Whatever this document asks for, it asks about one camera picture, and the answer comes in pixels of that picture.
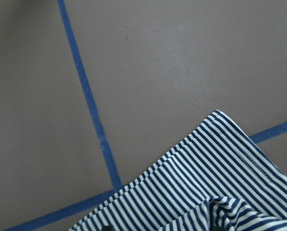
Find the striped polo shirt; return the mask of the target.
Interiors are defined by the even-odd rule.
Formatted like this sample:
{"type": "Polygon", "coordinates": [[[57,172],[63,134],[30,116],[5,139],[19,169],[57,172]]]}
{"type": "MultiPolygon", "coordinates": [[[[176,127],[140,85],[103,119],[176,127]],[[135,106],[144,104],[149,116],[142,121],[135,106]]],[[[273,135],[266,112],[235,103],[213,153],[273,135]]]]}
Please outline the striped polo shirt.
{"type": "Polygon", "coordinates": [[[287,177],[215,111],[74,231],[287,231],[287,177]]]}

